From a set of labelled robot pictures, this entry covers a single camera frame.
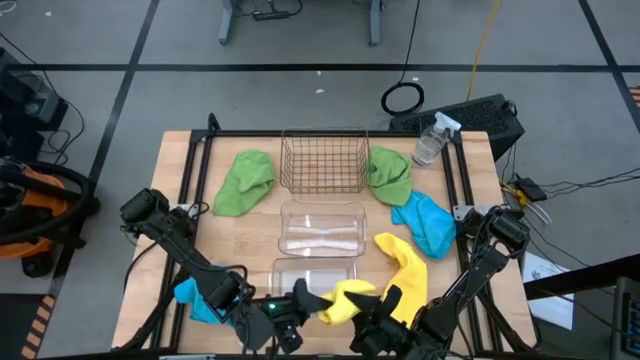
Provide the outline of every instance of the spray nozzle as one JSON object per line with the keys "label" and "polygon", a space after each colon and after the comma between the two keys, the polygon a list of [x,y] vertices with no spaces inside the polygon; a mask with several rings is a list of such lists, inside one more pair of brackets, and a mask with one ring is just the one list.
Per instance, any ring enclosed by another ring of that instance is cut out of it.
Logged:
{"label": "spray nozzle", "polygon": [[460,130],[460,128],[462,127],[462,125],[460,125],[459,122],[453,120],[449,116],[439,111],[436,113],[435,116],[436,116],[436,123],[435,125],[433,125],[433,129],[438,133],[445,131],[445,129],[451,129],[451,134],[453,134],[454,131]]}

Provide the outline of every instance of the orange vacuum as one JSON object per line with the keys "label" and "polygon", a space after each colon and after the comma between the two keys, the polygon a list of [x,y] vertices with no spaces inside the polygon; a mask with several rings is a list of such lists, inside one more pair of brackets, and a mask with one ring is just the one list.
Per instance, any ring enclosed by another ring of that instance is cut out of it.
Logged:
{"label": "orange vacuum", "polygon": [[[80,192],[65,189],[60,178],[76,183]],[[0,158],[0,259],[22,259],[30,277],[48,274],[56,243],[85,245],[69,228],[100,208],[93,188],[86,177],[62,166]]]}

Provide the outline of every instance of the wire basket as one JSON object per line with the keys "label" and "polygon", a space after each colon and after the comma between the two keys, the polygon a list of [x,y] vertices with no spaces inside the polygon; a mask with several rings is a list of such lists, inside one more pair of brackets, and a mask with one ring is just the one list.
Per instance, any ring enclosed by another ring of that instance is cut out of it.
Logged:
{"label": "wire basket", "polygon": [[359,193],[368,160],[364,129],[284,130],[280,184],[292,194]]}

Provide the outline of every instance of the green microfiber cloth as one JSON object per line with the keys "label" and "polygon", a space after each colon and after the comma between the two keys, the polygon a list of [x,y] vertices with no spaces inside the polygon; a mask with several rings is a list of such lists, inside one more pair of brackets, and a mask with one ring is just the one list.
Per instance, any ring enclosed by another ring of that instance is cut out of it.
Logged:
{"label": "green microfiber cloth", "polygon": [[383,203],[404,206],[413,188],[409,158],[382,146],[374,145],[370,150],[368,171],[373,195]]}
{"label": "green microfiber cloth", "polygon": [[240,216],[246,213],[271,190],[274,181],[271,156],[253,149],[238,153],[216,194],[213,214]]}

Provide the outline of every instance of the yellow towel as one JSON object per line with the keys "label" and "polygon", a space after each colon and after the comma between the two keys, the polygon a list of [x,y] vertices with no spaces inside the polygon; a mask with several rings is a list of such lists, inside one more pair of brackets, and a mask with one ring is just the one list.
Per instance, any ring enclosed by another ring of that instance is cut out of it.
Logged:
{"label": "yellow towel", "polygon": [[333,305],[327,310],[317,313],[320,320],[329,325],[340,325],[360,312],[360,309],[344,295],[345,291],[362,295],[376,295],[376,287],[364,280],[339,281],[331,293],[322,296],[322,298],[332,301]]}
{"label": "yellow towel", "polygon": [[[391,313],[391,317],[400,322],[406,322],[407,327],[410,327],[416,312],[427,301],[427,265],[413,252],[411,245],[392,234],[378,234],[375,241],[384,253],[400,263],[400,270],[387,284],[383,299],[391,285],[396,285],[402,290],[402,298]],[[332,301],[333,305],[317,313],[320,320],[329,325],[340,325],[360,312],[360,309],[344,295],[345,291],[361,295],[377,295],[376,287],[367,281],[342,280],[336,284],[331,293],[322,296]]]}
{"label": "yellow towel", "polygon": [[411,327],[416,312],[427,302],[427,264],[413,251],[410,244],[392,234],[378,234],[375,241],[382,251],[400,263],[400,270],[389,281],[383,294],[386,296],[391,285],[402,290],[400,302],[391,317],[404,321],[407,327]]}

